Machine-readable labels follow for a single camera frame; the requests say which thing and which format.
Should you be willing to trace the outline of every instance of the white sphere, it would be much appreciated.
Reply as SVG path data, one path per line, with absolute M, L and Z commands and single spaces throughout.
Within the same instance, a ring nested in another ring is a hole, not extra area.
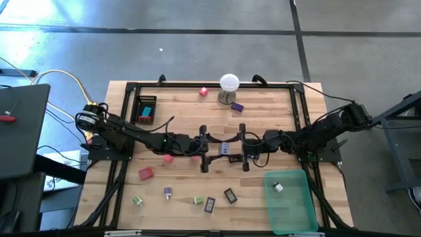
M 234 74 L 225 74 L 219 81 L 221 88 L 227 92 L 234 92 L 239 87 L 239 79 Z

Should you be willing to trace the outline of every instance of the wooden table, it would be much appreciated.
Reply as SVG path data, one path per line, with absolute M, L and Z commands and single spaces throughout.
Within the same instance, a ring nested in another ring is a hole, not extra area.
M 126 81 L 111 81 L 107 102 L 109 112 L 119 115 L 122 108 Z M 309 83 L 321 90 L 319 83 Z M 158 97 L 154 125 L 141 126 L 145 129 L 165 123 L 171 116 L 175 119 L 168 130 L 174 133 L 198 135 L 199 127 L 207 125 L 208 132 L 221 140 L 231 138 L 238 132 L 240 123 L 245 123 L 247 131 L 262 136 L 265 130 L 295 130 L 292 118 L 290 95 L 282 89 L 238 89 L 236 102 L 244 105 L 240 114 L 229 105 L 218 102 L 219 89 L 209 89 L 207 97 L 200 97 L 198 88 L 142 88 L 141 95 Z M 305 90 L 310 119 L 314 121 L 326 112 L 321 94 L 308 88 Z M 133 96 L 128 108 L 132 108 Z M 230 144 L 230 153 L 240 153 L 240 142 Z M 218 153 L 218 144 L 210 144 L 209 155 Z M 259 161 L 262 165 L 266 156 Z M 109 161 L 100 161 L 89 169 L 83 188 L 75 223 L 81 223 L 96 208 L 104 195 L 109 172 Z M 130 161 L 126 184 L 122 196 L 118 228 L 160 229 L 160 230 L 270 230 L 263 176 L 268 171 L 301 169 L 295 156 L 273 153 L 265 168 L 250 163 L 250 171 L 243 172 L 241 163 L 229 164 L 227 159 L 219 159 L 209 166 L 209 173 L 200 172 L 200 162 L 190 158 L 176 157 L 172 163 L 165 163 L 162 156 L 155 155 L 141 143 L 136 143 L 134 156 Z M 138 170 L 152 167 L 154 177 L 141 181 Z M 325 196 L 339 216 L 353 225 L 347 194 L 342 176 L 332 164 L 321 163 L 320 172 Z M 173 195 L 166 200 L 164 187 L 172 187 Z M 225 198 L 224 190 L 231 188 L 238 201 L 231 205 Z M 143 198 L 144 206 L 136 206 L 134 196 Z M 203 211 L 204 205 L 192 204 L 193 197 L 203 196 L 216 199 L 212 214 Z M 111 200 L 108 220 L 112 217 L 114 197 Z M 320 206 L 315 201 L 316 215 L 322 223 Z

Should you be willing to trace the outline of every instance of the floor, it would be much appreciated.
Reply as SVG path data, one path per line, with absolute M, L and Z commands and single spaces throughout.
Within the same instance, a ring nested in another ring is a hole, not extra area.
M 0 55 L 19 68 L 67 70 L 95 101 L 104 100 L 109 80 L 157 80 L 165 74 L 168 80 L 217 81 L 234 73 L 250 81 L 260 74 L 274 82 L 321 82 L 326 93 L 354 99 L 375 116 L 420 89 L 417 0 L 3 1 Z M 84 106 L 71 78 L 51 74 L 41 81 L 52 85 L 49 99 L 69 113 Z M 328 109 L 343 105 L 326 102 Z M 419 234 L 421 217 L 407 193 L 384 192 L 398 177 L 383 132 L 340 138 L 349 140 L 341 154 L 355 226 Z M 47 117 L 39 144 L 64 151 L 77 149 L 78 141 Z M 67 208 L 74 207 L 77 194 L 64 195 Z M 46 205 L 44 211 L 54 209 Z M 68 210 L 60 215 L 70 216 Z M 68 222 L 50 217 L 43 228 Z

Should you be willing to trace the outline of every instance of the green plastic tray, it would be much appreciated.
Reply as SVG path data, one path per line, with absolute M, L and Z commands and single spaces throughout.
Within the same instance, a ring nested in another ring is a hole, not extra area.
M 274 189 L 274 184 L 278 182 L 284 188 L 281 192 L 276 192 Z M 264 192 L 268 204 L 270 227 L 275 234 L 318 230 L 309 184 L 303 170 L 266 173 Z

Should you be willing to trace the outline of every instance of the pink cube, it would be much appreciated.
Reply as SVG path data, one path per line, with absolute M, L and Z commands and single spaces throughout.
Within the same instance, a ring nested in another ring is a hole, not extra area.
M 171 155 L 164 155 L 164 161 L 167 163 L 171 163 L 173 160 L 173 157 Z
M 193 156 L 193 157 L 190 157 L 190 158 L 191 158 L 192 161 L 196 161 L 197 162 L 197 161 L 200 160 L 201 157 L 200 156 Z
M 203 97 L 206 96 L 208 94 L 208 89 L 206 88 L 200 89 L 199 94 L 202 95 Z

